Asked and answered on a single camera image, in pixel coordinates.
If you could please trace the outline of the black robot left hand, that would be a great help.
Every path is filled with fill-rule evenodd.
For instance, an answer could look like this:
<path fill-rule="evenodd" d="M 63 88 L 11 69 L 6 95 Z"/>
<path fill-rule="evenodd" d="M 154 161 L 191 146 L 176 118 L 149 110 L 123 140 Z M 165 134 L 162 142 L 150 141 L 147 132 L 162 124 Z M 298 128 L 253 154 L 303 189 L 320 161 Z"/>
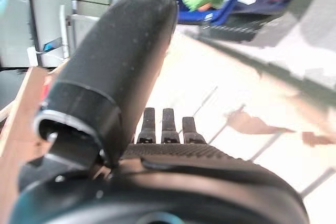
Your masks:
<path fill-rule="evenodd" d="M 40 104 L 51 147 L 25 163 L 9 223 L 308 223 L 273 172 L 208 145 L 173 110 L 162 140 L 146 103 L 175 30 L 175 0 L 118 0 L 86 34 Z"/>

